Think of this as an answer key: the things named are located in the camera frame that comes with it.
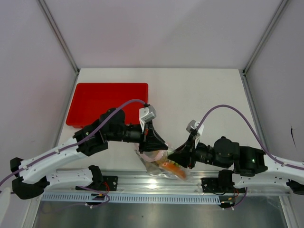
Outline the clear pink-dotted zip bag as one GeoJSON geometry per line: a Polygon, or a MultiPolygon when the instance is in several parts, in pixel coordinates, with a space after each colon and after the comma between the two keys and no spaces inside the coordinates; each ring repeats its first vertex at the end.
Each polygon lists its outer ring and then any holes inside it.
{"type": "Polygon", "coordinates": [[[190,171],[168,158],[169,155],[173,154],[174,148],[170,144],[166,145],[168,146],[167,150],[140,153],[139,145],[135,144],[134,151],[149,175],[190,181],[192,179],[190,171]]]}

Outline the orange purple sweet potato slice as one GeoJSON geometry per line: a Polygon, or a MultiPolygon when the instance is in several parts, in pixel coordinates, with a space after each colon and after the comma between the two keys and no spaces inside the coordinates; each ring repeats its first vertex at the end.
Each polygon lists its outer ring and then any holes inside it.
{"type": "Polygon", "coordinates": [[[186,179],[187,175],[186,172],[183,170],[183,168],[179,167],[178,165],[176,165],[171,161],[160,163],[159,167],[181,179],[186,179]]]}

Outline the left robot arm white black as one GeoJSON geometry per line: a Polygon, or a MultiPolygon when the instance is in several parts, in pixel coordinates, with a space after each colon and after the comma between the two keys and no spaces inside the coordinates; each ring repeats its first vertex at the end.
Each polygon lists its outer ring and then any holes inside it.
{"type": "Polygon", "coordinates": [[[98,166],[75,171],[61,171],[60,168],[107,150],[109,141],[136,143],[140,153],[167,150],[167,143],[153,127],[156,112],[151,107],[144,107],[139,114],[139,124],[126,124],[125,112],[112,108],[65,143],[31,159],[11,159],[10,169],[15,176],[13,193],[28,200],[49,189],[103,190],[104,177],[98,166]]]}

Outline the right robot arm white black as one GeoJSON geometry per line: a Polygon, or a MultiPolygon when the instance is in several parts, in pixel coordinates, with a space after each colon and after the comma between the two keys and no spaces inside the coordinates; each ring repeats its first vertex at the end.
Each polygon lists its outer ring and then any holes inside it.
{"type": "Polygon", "coordinates": [[[191,135],[188,140],[169,155],[169,160],[184,168],[192,169],[200,162],[220,167],[216,178],[203,178],[203,192],[244,192],[245,188],[290,188],[294,194],[304,193],[304,170],[287,162],[272,160],[257,148],[241,146],[222,136],[213,146],[196,143],[191,135]]]}

